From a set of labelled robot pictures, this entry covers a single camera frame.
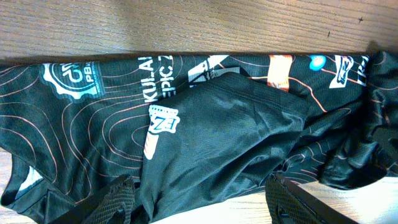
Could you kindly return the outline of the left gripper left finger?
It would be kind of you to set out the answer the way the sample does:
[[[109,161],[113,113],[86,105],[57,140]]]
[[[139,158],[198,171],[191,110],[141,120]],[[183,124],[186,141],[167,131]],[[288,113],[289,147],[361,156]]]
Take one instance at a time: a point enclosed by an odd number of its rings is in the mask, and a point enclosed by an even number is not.
[[[51,224],[123,224],[131,220],[135,204],[133,178],[124,174]]]

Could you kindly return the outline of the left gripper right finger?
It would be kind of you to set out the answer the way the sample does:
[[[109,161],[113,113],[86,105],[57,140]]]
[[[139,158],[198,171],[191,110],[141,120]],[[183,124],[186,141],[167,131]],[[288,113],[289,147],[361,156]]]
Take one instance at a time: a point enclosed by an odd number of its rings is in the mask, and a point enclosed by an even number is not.
[[[265,195],[272,224],[358,224],[281,174],[270,175]]]

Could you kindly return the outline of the black orange-patterned jersey shirt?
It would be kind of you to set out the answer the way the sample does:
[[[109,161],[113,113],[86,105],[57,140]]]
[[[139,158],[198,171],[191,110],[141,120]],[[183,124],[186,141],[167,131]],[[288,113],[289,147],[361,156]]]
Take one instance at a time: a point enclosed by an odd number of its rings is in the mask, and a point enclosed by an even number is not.
[[[127,174],[129,223],[397,175],[397,55],[160,55],[1,68],[1,205],[51,223]]]

